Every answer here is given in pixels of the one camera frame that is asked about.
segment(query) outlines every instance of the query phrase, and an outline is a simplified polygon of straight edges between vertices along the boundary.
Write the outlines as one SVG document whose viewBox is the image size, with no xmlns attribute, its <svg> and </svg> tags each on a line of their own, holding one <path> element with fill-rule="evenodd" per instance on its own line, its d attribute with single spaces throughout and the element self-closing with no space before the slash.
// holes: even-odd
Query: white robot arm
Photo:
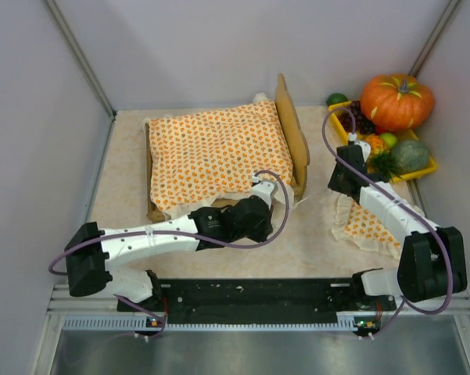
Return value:
<svg viewBox="0 0 470 375">
<path fill-rule="evenodd" d="M 152 297 L 153 289 L 160 285 L 153 272 L 128 268 L 125 265 L 129 262 L 164 252 L 222 247 L 203 241 L 202 236 L 227 243 L 244 237 L 266 241 L 272 232 L 271 200 L 276 189 L 274 182 L 254 177 L 250 197 L 236 206 L 204 207 L 175 220 L 134 228 L 100 230 L 96 223 L 84 224 L 66 250 L 95 237 L 108 239 L 66 257 L 70 294 L 74 297 L 122 295 L 139 303 Z M 171 234 L 160 234 L 163 231 Z"/>
</svg>

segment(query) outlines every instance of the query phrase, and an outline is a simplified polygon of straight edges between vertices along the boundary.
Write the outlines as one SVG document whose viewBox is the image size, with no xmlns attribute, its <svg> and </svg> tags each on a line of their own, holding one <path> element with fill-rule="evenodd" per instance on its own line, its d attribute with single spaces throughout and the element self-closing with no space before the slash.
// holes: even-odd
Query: beige table surface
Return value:
<svg viewBox="0 0 470 375">
<path fill-rule="evenodd" d="M 118 112 L 91 215 L 100 228 L 150 223 L 146 218 L 143 120 L 203 110 Z M 321 139 L 321 123 L 327 109 L 324 106 L 298 106 L 296 111 L 310 149 L 304 195 L 307 200 L 292 210 L 280 238 L 258 249 L 175 252 L 149 257 L 131 266 L 153 270 L 160 278 L 348 277 L 360 270 L 397 266 L 397 261 L 390 256 L 363 252 L 352 242 L 337 242 L 332 236 L 330 230 L 335 222 L 335 202 L 339 194 L 327 189 L 335 165 Z M 330 124 L 327 134 L 332 145 L 337 146 L 339 140 Z M 405 183 L 397 184 L 395 190 L 411 202 Z"/>
</svg>

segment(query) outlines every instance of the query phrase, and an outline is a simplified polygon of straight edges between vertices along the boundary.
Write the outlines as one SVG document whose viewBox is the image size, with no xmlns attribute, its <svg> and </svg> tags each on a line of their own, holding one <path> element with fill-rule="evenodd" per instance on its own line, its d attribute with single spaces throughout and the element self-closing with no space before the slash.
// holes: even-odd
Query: wire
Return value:
<svg viewBox="0 0 470 375">
<path fill-rule="evenodd" d="M 142 308 L 140 305 L 134 303 L 133 301 L 131 301 L 127 297 L 124 297 L 123 295 L 114 295 L 114 296 L 117 298 L 118 301 L 123 302 L 125 305 L 129 305 L 131 308 L 136 309 L 136 310 L 140 311 L 141 313 L 148 314 L 152 318 L 158 320 L 163 325 L 165 325 L 165 319 L 162 318 L 161 316 L 156 315 L 154 312 L 151 312 L 151 311 L 148 311 L 148 310 Z"/>
<path fill-rule="evenodd" d="M 285 215 L 283 216 L 283 221 L 282 225 L 278 228 L 278 230 L 266 241 L 263 241 L 259 244 L 253 244 L 253 245 L 238 245 L 238 244 L 230 244 L 229 242 L 224 242 L 220 240 L 216 240 L 214 238 L 210 238 L 207 236 L 202 236 L 201 234 L 196 234 L 196 233 L 189 233 L 189 232 L 183 232 L 180 230 L 154 230 L 152 233 L 156 235 L 174 235 L 174 236 L 184 236 L 184 237 L 191 237 L 191 238 L 196 238 L 197 240 L 201 241 L 207 241 L 215 245 L 220 245 L 224 246 L 226 248 L 239 248 L 239 249 L 251 249 L 251 248 L 261 248 L 263 246 L 266 246 L 267 244 L 273 242 L 283 231 L 285 228 L 285 225 L 287 224 L 287 221 L 289 220 L 289 214 L 290 214 L 290 200 L 289 200 L 289 193 L 287 192 L 287 189 L 285 188 L 285 183 L 283 180 L 280 178 L 279 175 L 277 175 L 275 172 L 272 170 L 260 170 L 259 172 L 256 172 L 255 175 L 259 176 L 262 173 L 267 173 L 272 175 L 277 182 L 280 184 L 282 191 L 283 191 L 283 197 L 285 199 Z M 124 238 L 124 237 L 135 237 L 135 236 L 143 236 L 147 235 L 145 230 L 140 230 L 137 232 L 127 232 L 127 233 L 119 233 L 119 234 L 109 234 L 107 236 L 102 236 L 102 237 L 97 237 L 97 238 L 92 238 L 91 240 L 81 242 L 78 245 L 73 246 L 69 250 L 66 250 L 65 252 L 59 254 L 54 258 L 54 260 L 51 261 L 51 263 L 48 266 L 48 271 L 50 273 L 53 273 L 55 275 L 62 275 L 66 276 L 66 272 L 61 272 L 61 271 L 56 271 L 54 270 L 54 266 L 56 266 L 57 263 L 59 263 L 62 259 L 66 258 L 67 256 L 72 255 L 73 253 L 77 252 L 78 250 L 89 246 L 96 244 L 98 242 L 103 242 L 103 241 L 108 241 L 108 240 L 113 240 L 116 238 Z"/>
</svg>

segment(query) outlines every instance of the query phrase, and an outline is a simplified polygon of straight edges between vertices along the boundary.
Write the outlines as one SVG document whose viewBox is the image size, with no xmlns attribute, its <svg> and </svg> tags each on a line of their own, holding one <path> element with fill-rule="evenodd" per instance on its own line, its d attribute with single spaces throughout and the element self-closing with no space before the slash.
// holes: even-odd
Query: metal frame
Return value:
<svg viewBox="0 0 470 375">
<path fill-rule="evenodd" d="M 71 52 L 71 55 L 73 56 L 75 62 L 80 68 L 80 71 L 87 80 L 88 85 L 94 92 L 95 97 L 101 102 L 101 105 L 108 113 L 108 116 L 114 118 L 117 112 L 109 102 L 109 99 L 106 93 L 104 92 L 102 85 L 99 83 L 97 76 L 95 75 L 90 64 L 88 63 L 88 60 L 85 57 L 85 54 L 81 49 L 80 45 L 78 44 L 77 39 L 74 37 L 74 34 L 70 29 L 70 25 L 68 25 L 68 22 L 66 22 L 64 15 L 61 12 L 61 9 L 58 7 L 55 0 L 41 1 L 44 3 L 45 8 L 47 9 L 48 13 L 52 17 L 52 20 L 58 27 L 59 32 L 61 33 L 68 49 Z"/>
<path fill-rule="evenodd" d="M 68 23 L 66 22 L 61 10 L 56 4 L 55 0 L 42 0 L 46 9 L 51 15 L 54 23 L 59 28 L 64 41 L 66 42 L 69 50 L 71 51 L 75 61 L 84 74 L 90 88 L 94 91 L 95 96 L 101 102 L 106 112 L 111 118 L 111 125 L 107 134 L 104 149 L 101 152 L 99 169 L 95 178 L 94 188 L 91 192 L 91 198 L 86 206 L 84 218 L 88 219 L 91 214 L 92 206 L 94 204 L 99 179 L 104 166 L 106 153 L 109 147 L 109 140 L 111 138 L 114 118 L 116 115 L 115 109 L 109 102 L 97 76 L 90 67 L 83 50 L 74 37 Z M 450 0 L 447 7 L 443 11 L 442 16 L 435 25 L 432 33 L 429 35 L 427 42 L 419 53 L 414 65 L 411 67 L 409 74 L 417 76 L 421 68 L 424 66 L 425 61 L 429 57 L 436 42 L 441 38 L 443 30 L 456 14 L 461 0 Z M 417 183 L 413 181 L 408 182 L 408 187 L 414 203 L 425 211 L 425 205 L 421 197 L 421 192 L 418 189 Z M 440 306 L 441 298 L 425 301 L 420 306 L 425 309 L 435 309 Z M 447 315 L 454 316 L 457 332 L 462 342 L 462 347 L 465 351 L 466 357 L 470 365 L 470 298 L 467 292 L 455 295 L 449 309 L 445 312 Z M 98 315 L 98 316 L 112 316 L 117 314 L 117 301 L 114 298 L 96 299 L 96 298 L 71 298 L 68 293 L 67 285 L 58 284 L 54 287 L 52 297 L 48 305 L 41 338 L 38 343 L 38 350 L 34 358 L 34 365 L 31 374 L 44 375 L 52 370 L 56 349 L 59 344 L 61 331 L 63 328 L 64 320 L 67 315 Z M 134 312 L 119 312 L 118 316 L 122 315 L 141 315 L 141 313 Z M 361 316 L 361 312 L 341 312 L 339 316 Z M 418 315 L 410 309 L 404 309 L 401 316 Z"/>
</svg>

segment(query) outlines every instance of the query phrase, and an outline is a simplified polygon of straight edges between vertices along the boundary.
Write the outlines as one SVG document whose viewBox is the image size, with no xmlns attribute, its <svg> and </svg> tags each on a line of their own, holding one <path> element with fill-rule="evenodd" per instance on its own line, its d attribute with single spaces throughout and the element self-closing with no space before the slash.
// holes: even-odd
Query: orange patterned cloth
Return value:
<svg viewBox="0 0 470 375">
<path fill-rule="evenodd" d="M 412 208 L 424 216 L 418 207 L 412 206 Z M 346 195 L 339 196 L 337 200 L 332 234 L 337 241 L 350 240 L 361 250 L 391 255 L 394 259 L 401 257 L 400 243 L 382 225 L 381 220 Z"/>
<path fill-rule="evenodd" d="M 286 184 L 292 158 L 274 102 L 149 120 L 151 200 L 164 213 L 178 205 L 247 193 L 258 170 Z"/>
</svg>

